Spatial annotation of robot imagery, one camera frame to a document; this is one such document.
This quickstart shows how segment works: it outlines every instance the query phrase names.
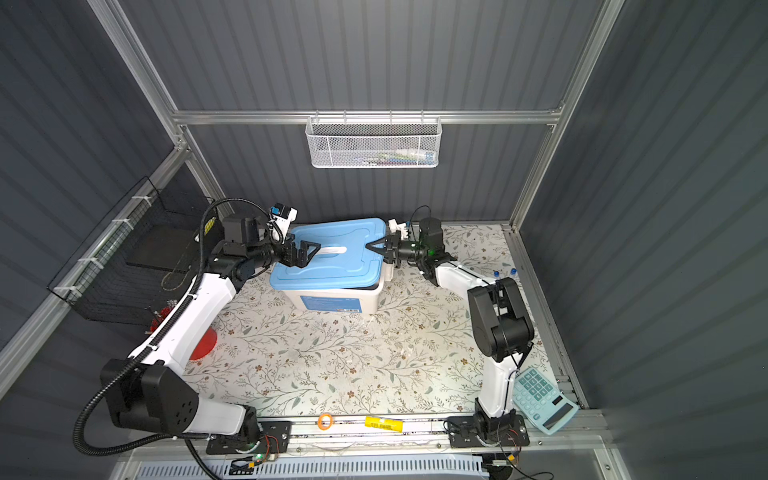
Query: wire mesh basket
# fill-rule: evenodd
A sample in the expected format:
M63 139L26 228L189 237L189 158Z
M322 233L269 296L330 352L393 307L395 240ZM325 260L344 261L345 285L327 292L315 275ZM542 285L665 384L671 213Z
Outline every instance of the wire mesh basket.
M117 226L91 256L74 257L76 275L62 281L62 269L48 290L85 319L150 328L192 283L199 261L195 233L209 202L202 195L153 190L124 219L112 220ZM169 236L179 240L166 250L167 266L144 265L137 252L153 237L149 250L162 247Z
M442 124L329 123L310 117L306 140L316 168L434 168Z

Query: floral pattern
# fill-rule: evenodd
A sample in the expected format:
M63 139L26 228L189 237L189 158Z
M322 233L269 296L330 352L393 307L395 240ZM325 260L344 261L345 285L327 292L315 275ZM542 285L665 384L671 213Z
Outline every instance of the floral pattern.
M444 231L447 251L466 266L509 274L499 225ZM407 266L395 270L375 315L296 310L265 274L213 327L216 347L189 362L184 379L206 398L256 406L261 416L466 412L480 391L484 357L463 301ZM538 333L534 345L525 366L554 381Z

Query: light blue calculator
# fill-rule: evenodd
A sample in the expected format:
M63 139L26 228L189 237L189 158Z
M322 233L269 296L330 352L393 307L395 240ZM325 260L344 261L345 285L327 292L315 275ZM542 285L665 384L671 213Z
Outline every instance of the light blue calculator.
M561 429L578 412L578 405L565 398L535 368L521 372L515 379L512 399L528 420L547 435Z

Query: mounting plate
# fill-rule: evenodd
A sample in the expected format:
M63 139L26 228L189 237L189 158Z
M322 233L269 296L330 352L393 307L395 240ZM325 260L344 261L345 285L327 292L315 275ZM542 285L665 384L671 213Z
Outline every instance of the mounting plate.
M275 441L270 439L270 455L276 452L285 453L288 451L288 441L290 440L291 425L291 422L259 422L262 435L269 435L277 439L277 445L279 447L277 450L275 449ZM250 446L250 444L245 442L239 442L237 440L228 439L226 437L217 437L208 442L208 446L205 448L205 452L208 455L245 455L239 453L237 450L245 452L246 450L250 449ZM266 442L264 438L261 439L256 449L248 455L253 455L256 453L266 454Z
M470 449L472 447L487 447L488 445L480 441L472 430L475 428L474 417L460 416L460 417L448 417L448 422L455 423L462 429L462 432L456 432L455 435L449 435L452 449ZM525 420L522 415L515 415L515 422L512 426L519 435L515 435L512 432L507 431L505 435L504 431L499 432L501 436L501 447L510 447L513 449L515 446L525 447L531 444L531 440L528 438L528 428L525 426Z

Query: orange rubber band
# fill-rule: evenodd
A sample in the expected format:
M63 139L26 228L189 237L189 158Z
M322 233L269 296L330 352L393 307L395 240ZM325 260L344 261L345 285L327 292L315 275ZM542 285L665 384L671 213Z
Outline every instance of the orange rubber band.
M329 424L328 426L323 425L323 419L328 418ZM327 430L333 426L333 417L330 413L323 413L318 419L317 419L317 428L320 430Z

